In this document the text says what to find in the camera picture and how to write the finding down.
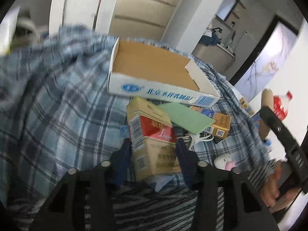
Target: open cardboard box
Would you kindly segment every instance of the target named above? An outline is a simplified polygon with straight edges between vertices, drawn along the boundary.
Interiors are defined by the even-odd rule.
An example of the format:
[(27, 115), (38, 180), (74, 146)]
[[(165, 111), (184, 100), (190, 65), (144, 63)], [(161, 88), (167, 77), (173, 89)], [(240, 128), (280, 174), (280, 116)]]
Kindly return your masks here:
[(118, 38), (110, 60), (108, 91), (114, 95), (212, 107), (219, 94), (191, 59)]

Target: screw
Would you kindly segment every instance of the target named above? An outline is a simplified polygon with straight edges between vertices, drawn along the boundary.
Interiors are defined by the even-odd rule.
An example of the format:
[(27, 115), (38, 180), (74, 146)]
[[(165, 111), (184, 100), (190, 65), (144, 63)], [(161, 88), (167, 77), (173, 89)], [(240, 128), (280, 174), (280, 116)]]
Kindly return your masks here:
[(205, 161), (199, 161), (198, 162), (198, 166), (200, 166), (200, 167), (206, 167), (208, 164), (207, 164), (207, 162), (205, 162)]
[(234, 167), (231, 169), (231, 171), (235, 174), (240, 174), (241, 173), (241, 170), (238, 168), (238, 167)]
[(102, 162), (100, 163), (100, 165), (101, 165), (102, 167), (108, 167), (108, 166), (111, 165), (111, 162), (110, 162), (110, 161), (102, 161)]
[(72, 167), (72, 168), (70, 168), (70, 169), (68, 170), (68, 173), (69, 173), (70, 175), (73, 175), (73, 174), (76, 173), (76, 172), (77, 172), (77, 169), (74, 168), (74, 167)]

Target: human hand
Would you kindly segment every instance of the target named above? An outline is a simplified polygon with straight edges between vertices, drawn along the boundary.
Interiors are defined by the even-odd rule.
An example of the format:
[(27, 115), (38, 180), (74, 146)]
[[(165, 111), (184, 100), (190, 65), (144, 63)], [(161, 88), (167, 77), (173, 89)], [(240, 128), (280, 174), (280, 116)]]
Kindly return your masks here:
[(292, 188), (276, 203), (276, 198), (279, 196), (279, 188), (277, 185), (278, 179), (282, 174), (282, 162), (278, 161), (275, 164), (274, 173), (272, 173), (263, 188), (260, 191), (260, 197), (267, 207), (270, 207), (271, 212), (281, 210), (288, 206), (298, 194), (300, 188)]

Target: white cable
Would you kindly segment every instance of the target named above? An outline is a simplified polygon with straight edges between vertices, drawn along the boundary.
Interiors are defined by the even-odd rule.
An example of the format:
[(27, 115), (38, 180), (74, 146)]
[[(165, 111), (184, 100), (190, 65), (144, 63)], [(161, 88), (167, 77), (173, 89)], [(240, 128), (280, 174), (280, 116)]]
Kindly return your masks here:
[(195, 145), (199, 142), (212, 141), (214, 139), (214, 136), (212, 136), (211, 134), (207, 134), (205, 137), (200, 137), (200, 134), (195, 135), (195, 134), (189, 132), (185, 136), (178, 136), (178, 138), (182, 138), (186, 144), (188, 144), (190, 142), (188, 150), (191, 150), (193, 145)]

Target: blue plaid blanket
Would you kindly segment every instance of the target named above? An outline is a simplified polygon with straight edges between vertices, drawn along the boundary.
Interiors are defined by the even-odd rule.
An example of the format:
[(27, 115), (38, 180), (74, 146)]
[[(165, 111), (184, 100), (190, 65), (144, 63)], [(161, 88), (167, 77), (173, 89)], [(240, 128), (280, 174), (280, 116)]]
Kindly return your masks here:
[[(130, 98), (107, 91), (116, 39), (82, 26), (62, 27), (43, 44), (0, 58), (0, 199), (4, 205), (10, 191), (38, 203), (69, 168), (91, 169), (121, 147), (120, 127), (126, 124)], [(266, 164), (258, 130), (224, 76), (164, 44), (131, 40), (194, 58), (220, 95), (211, 110), (232, 116), (230, 136), (218, 144), (195, 145), (200, 159), (213, 165), (217, 156), (230, 153), (243, 171)], [(134, 180), (131, 171), (128, 180)], [(181, 184), (181, 174), (175, 174), (168, 186)]]

